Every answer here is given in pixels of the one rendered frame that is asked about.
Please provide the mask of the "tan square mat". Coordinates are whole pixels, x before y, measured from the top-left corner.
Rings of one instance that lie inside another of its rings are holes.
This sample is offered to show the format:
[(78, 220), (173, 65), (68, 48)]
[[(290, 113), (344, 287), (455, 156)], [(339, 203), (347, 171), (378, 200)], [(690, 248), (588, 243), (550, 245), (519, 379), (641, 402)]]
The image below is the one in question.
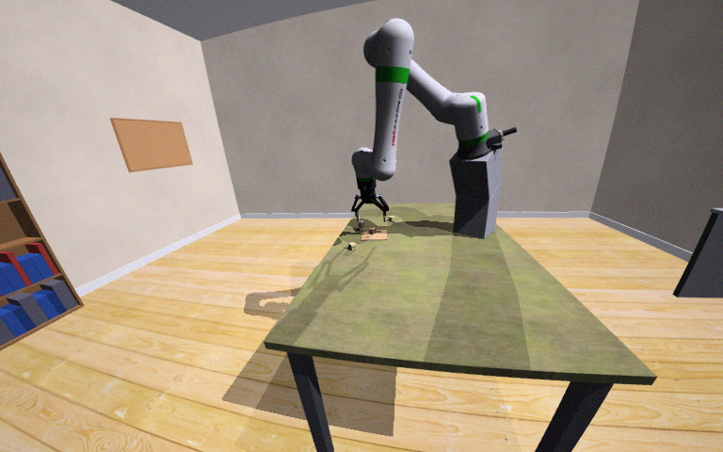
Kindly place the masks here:
[(375, 234), (369, 234), (369, 230), (363, 230), (361, 240), (387, 240), (387, 230), (376, 230)]

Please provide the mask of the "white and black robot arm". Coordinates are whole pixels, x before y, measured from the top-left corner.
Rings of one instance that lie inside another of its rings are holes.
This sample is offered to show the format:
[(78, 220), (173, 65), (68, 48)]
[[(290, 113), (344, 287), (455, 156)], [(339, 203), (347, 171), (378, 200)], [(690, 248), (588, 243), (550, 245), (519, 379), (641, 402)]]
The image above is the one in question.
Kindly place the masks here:
[(484, 94), (452, 93), (444, 88), (411, 59), (413, 43), (412, 29), (402, 19), (389, 20), (364, 43), (364, 57), (376, 68), (376, 127), (373, 151), (359, 148), (352, 155), (361, 191), (373, 190), (376, 179), (387, 181), (395, 173), (397, 132), (406, 90), (437, 121), (455, 125), (461, 159), (476, 159), (501, 149), (504, 136), (517, 132), (516, 127), (503, 132), (489, 130)]

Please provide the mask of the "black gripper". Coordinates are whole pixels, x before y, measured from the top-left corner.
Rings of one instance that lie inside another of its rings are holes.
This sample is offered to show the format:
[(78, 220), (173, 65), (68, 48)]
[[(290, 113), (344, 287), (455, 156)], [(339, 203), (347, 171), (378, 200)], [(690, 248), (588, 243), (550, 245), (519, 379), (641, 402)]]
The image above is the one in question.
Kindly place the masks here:
[[(385, 217), (386, 217), (386, 211), (389, 211), (389, 206), (388, 206), (387, 203), (383, 200), (382, 195), (381, 195), (381, 194), (376, 195), (375, 189), (370, 190), (370, 191), (361, 191), (361, 190), (360, 190), (360, 192), (361, 192), (361, 195), (360, 195), (360, 196), (356, 195), (354, 204), (353, 204), (352, 209), (351, 209), (352, 212), (353, 212), (353, 211), (355, 212), (355, 215), (356, 215), (356, 217), (357, 217), (357, 221), (358, 221), (358, 222), (360, 221), (359, 211), (358, 211), (358, 210), (359, 210), (365, 203), (366, 203), (366, 204), (368, 204), (368, 203), (373, 203), (373, 204), (375, 204), (380, 210), (383, 211), (383, 220), (384, 220), (384, 222), (385, 222), (385, 219), (386, 219), (386, 218), (385, 218)], [(380, 202), (381, 202), (382, 204), (380, 204), (380, 203), (378, 202), (377, 198), (380, 200)], [(356, 204), (357, 204), (357, 201), (358, 201), (359, 199), (361, 199), (361, 203), (355, 208), (355, 206), (356, 206)]]

